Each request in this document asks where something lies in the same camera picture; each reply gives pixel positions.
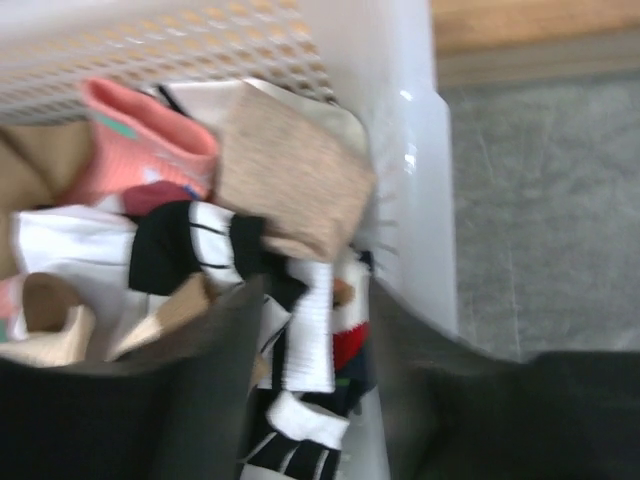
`wooden board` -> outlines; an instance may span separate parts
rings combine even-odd
[[[441,85],[640,68],[640,0],[432,0]]]

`scratched floor surface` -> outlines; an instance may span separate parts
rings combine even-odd
[[[443,96],[463,336],[513,359],[640,350],[640,73]]]

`black object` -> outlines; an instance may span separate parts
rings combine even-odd
[[[232,479],[263,296],[254,278],[113,363],[0,360],[3,478]]]
[[[370,312],[393,480],[640,478],[639,354],[493,360],[375,282]]]

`black and white striped sock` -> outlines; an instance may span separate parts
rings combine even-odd
[[[348,426],[346,418],[280,392],[266,412],[257,413],[240,479],[332,480]]]

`concrete floor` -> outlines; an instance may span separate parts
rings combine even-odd
[[[640,72],[449,89],[462,335],[640,350]]]

